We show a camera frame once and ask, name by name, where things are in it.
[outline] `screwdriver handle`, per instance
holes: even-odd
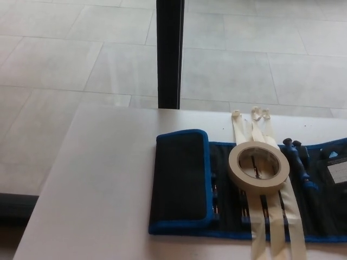
[[[299,174],[302,181],[308,181],[310,176],[307,174],[303,163],[300,160],[299,152],[293,145],[292,139],[283,140],[289,160],[292,162],[295,171]]]

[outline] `floor tile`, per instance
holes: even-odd
[[[0,141],[15,121],[30,92],[30,89],[0,86]]]
[[[281,105],[347,108],[347,58],[268,54]]]
[[[182,98],[277,104],[266,54],[186,49]]]
[[[330,108],[334,118],[347,119],[347,109]]]
[[[183,46],[225,50],[223,16],[216,14],[184,15]]]
[[[317,0],[328,20],[347,21],[347,1],[344,0]]]
[[[117,107],[128,107],[130,103],[130,95],[116,95],[104,93],[84,93],[81,103],[94,105],[110,105]]]
[[[229,112],[229,103],[223,101],[181,99],[182,110]]]
[[[156,0],[122,0],[121,7],[156,9]]]
[[[105,7],[118,7],[121,3],[121,0],[53,0],[53,3],[87,4],[102,5]]]
[[[325,19],[315,0],[255,0],[255,6],[262,16]]]
[[[305,54],[299,32],[291,20],[256,16],[224,16],[229,50]]]
[[[148,35],[146,39],[146,45],[151,45],[151,46],[157,45],[157,13],[156,12],[154,12],[152,16],[150,28],[148,30]]]
[[[0,192],[40,195],[50,167],[0,164]]]
[[[153,10],[86,6],[68,38],[145,44]]]
[[[328,108],[323,107],[300,107],[300,106],[282,106],[267,105],[258,103],[237,103],[230,102],[230,111],[240,110],[241,113],[250,113],[253,107],[270,109],[272,115],[289,115],[289,116],[313,116],[319,118],[331,118],[332,114]]]
[[[105,43],[86,91],[157,96],[157,48]]]
[[[15,5],[14,1],[0,1],[0,18]]]
[[[131,96],[129,107],[158,108],[158,98],[154,96]]]
[[[20,2],[0,19],[0,34],[64,38],[82,7]]]
[[[41,2],[41,3],[51,3],[53,0],[17,0],[17,3],[23,2]]]
[[[297,25],[308,54],[347,57],[347,23],[299,19]]]
[[[25,38],[0,69],[0,84],[83,90],[102,43]]]
[[[256,15],[254,0],[190,0],[190,12]]]
[[[0,64],[7,59],[21,39],[22,37],[16,36],[0,36]]]
[[[0,143],[0,163],[51,167],[81,92],[34,89]]]

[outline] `grout line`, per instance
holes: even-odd
[[[37,88],[37,87],[23,87],[23,86],[11,86],[11,85],[0,85],[0,87],[15,87],[15,88],[25,88],[30,89],[31,92],[34,89],[39,90],[54,90],[54,91],[67,91],[67,92],[79,92],[79,93],[95,93],[95,94],[106,94],[106,95],[122,95],[122,96],[131,96],[131,99],[133,96],[143,96],[147,98],[157,98],[158,96],[149,96],[149,95],[134,95],[134,94],[123,94],[123,93],[105,93],[105,92],[95,92],[95,91],[81,91],[81,90],[70,90],[70,89],[56,89],[56,88]],[[322,109],[341,109],[346,110],[347,108],[341,108],[341,107],[317,107],[317,106],[306,106],[306,105],[286,105],[286,104],[274,104],[274,103],[261,103],[261,102],[240,102],[240,101],[226,101],[226,100],[212,100],[212,99],[197,99],[197,98],[181,98],[185,100],[198,100],[198,101],[215,101],[215,102],[229,102],[229,103],[242,103],[242,104],[259,104],[259,105],[275,105],[275,106],[286,106],[286,107],[309,107],[309,108],[322,108]]]
[[[272,79],[272,83],[273,83],[273,88],[274,88],[274,90],[275,90],[277,103],[278,103],[278,105],[279,105],[280,102],[279,102],[279,100],[278,100],[278,94],[277,94],[277,90],[276,90],[276,84],[275,84],[275,81],[274,81],[274,79],[273,79],[273,74],[272,74],[272,69],[271,69],[271,64],[270,64],[270,60],[269,60],[268,54],[266,54],[266,58],[267,58],[267,64],[269,65],[269,69],[270,69],[271,79]]]
[[[215,14],[215,15],[226,15],[226,16],[248,16],[248,17],[264,17],[264,18],[275,18],[275,19],[302,19],[302,20],[308,20],[308,21],[324,21],[324,22],[342,22],[347,23],[347,21],[344,20],[336,20],[336,19],[319,19],[319,18],[303,18],[303,17],[290,17],[290,16],[271,16],[271,15],[252,15],[252,14],[225,14],[220,12],[195,12],[195,11],[189,11],[190,13],[195,14]]]
[[[150,29],[151,29],[151,24],[152,24],[153,16],[154,16],[154,11],[152,11],[151,21],[150,21],[150,25],[148,26],[147,35],[146,35],[146,40],[145,40],[144,45],[146,45],[146,43],[147,43],[148,34],[150,34]]]
[[[19,111],[18,111],[16,117],[14,118],[12,124],[10,125],[9,129],[7,129],[6,133],[4,134],[3,139],[0,140],[0,146],[1,146],[2,142],[6,139],[7,134],[10,132],[10,130],[11,130],[13,124],[16,122],[16,120],[17,120],[17,118],[19,117],[21,111],[23,110],[25,104],[28,102],[29,98],[31,97],[31,95],[32,95],[32,93],[33,93],[33,90],[34,90],[33,88],[30,88],[30,92],[29,92],[29,95],[28,95],[27,99],[23,102],[23,105],[22,105],[21,108],[19,109]]]
[[[128,105],[128,107],[130,107],[132,97],[133,97],[133,95],[131,95],[131,96],[130,96],[130,101],[129,101],[129,105]]]
[[[331,108],[329,108],[329,111],[330,111],[331,116],[332,116],[333,118],[335,118],[334,114],[332,113]]]
[[[48,39],[48,40],[60,40],[60,41],[75,41],[75,42],[101,42],[101,43],[110,43],[123,46],[148,46],[156,47],[156,45],[145,45],[138,43],[124,43],[124,42],[109,42],[109,41],[96,41],[96,40],[78,40],[78,39],[67,39],[67,38],[52,38],[52,37],[38,37],[38,36],[20,36],[20,35],[1,35],[0,36],[11,36],[11,37],[23,37],[23,38],[38,38],[38,39]]]
[[[85,86],[83,87],[82,92],[84,92],[85,89],[86,89],[86,87],[87,87],[88,81],[89,81],[89,79],[90,79],[90,77],[91,77],[91,74],[92,74],[92,72],[93,72],[93,70],[94,70],[95,64],[97,63],[97,61],[98,61],[98,59],[99,59],[99,56],[100,56],[100,53],[101,53],[101,50],[102,50],[103,47],[104,47],[104,43],[102,43],[102,45],[101,45],[101,47],[100,47],[99,53],[98,53],[98,55],[97,55],[97,58],[96,58],[95,61],[94,61],[93,67],[92,67],[92,69],[91,69],[91,72],[90,72],[89,75],[88,75],[88,79],[87,79],[87,81],[86,81],[86,83],[85,83]]]
[[[338,58],[338,59],[347,59],[347,56],[327,56],[327,55],[308,55],[308,54],[302,54],[302,53],[275,53],[272,51],[253,51],[253,50],[236,50],[236,49],[203,49],[203,48],[195,48],[195,47],[184,47],[184,49],[192,49],[192,50],[212,50],[212,51],[233,51],[233,52],[239,52],[239,53],[268,53],[268,54],[282,54],[282,55],[298,55],[298,56],[305,56],[305,57],[328,57],[328,58]]]
[[[17,49],[18,45],[23,41],[24,37],[22,36],[22,38],[18,41],[18,43],[16,44],[16,46],[13,48],[13,50],[9,53],[9,55],[6,57],[6,59],[0,64],[0,69],[4,66],[4,64],[6,63],[6,61],[8,60],[8,58],[11,56],[11,54],[15,51],[15,49]]]
[[[322,7],[320,6],[319,2],[317,2],[317,0],[313,0],[313,1],[316,3],[316,6],[317,6],[317,7],[319,8],[319,10],[322,12],[324,18],[325,18],[327,21],[329,21],[329,20],[327,19],[327,16],[325,15],[325,12],[323,11]]]
[[[0,15],[0,18],[4,17],[11,9],[13,9],[17,5],[17,0],[13,4],[9,4],[8,10],[6,10],[3,14]]]
[[[302,42],[302,44],[303,44],[303,46],[304,46],[305,52],[306,52],[307,55],[309,55],[309,52],[308,52],[307,49],[306,49],[306,45],[305,45],[305,42],[304,42],[304,40],[303,40],[303,37],[301,36],[301,33],[300,33],[300,29],[299,29],[299,26],[298,26],[298,21],[295,20],[295,21],[294,21],[294,24],[295,24],[295,28],[296,28],[296,30],[297,30],[299,36],[300,36],[300,40],[301,40],[301,42]]]
[[[76,21],[77,21],[78,18],[81,16],[81,13],[82,13],[82,11],[83,11],[85,8],[86,8],[85,5],[81,8],[80,12],[79,12],[78,15],[76,16],[76,19],[75,19],[74,22],[71,24],[70,29],[69,29],[68,32],[66,33],[66,35],[65,35],[65,37],[64,37],[64,40],[67,40],[67,37],[68,37],[68,35],[70,34],[70,32],[72,31],[73,26],[75,25]]]
[[[222,22],[223,22],[224,50],[227,50],[226,25],[225,25],[224,15],[222,15],[222,20],[223,20]]]
[[[141,8],[141,7],[126,7],[126,6],[120,6],[123,3],[123,0],[121,1],[120,5],[101,5],[101,4],[79,4],[79,3],[47,3],[47,2],[39,2],[39,3],[46,3],[46,4],[64,4],[64,5],[84,5],[86,7],[107,7],[107,8],[123,8],[123,9],[137,9],[137,10],[155,10],[152,8]]]

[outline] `black fabric pouch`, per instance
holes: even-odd
[[[233,147],[232,143],[209,142],[206,132],[199,129],[157,137],[150,234],[252,239],[244,214],[247,201],[228,177]],[[306,148],[308,153],[300,159],[309,181],[297,174],[288,157],[305,240],[347,242],[347,181],[335,183],[328,169],[347,158],[347,139]]]

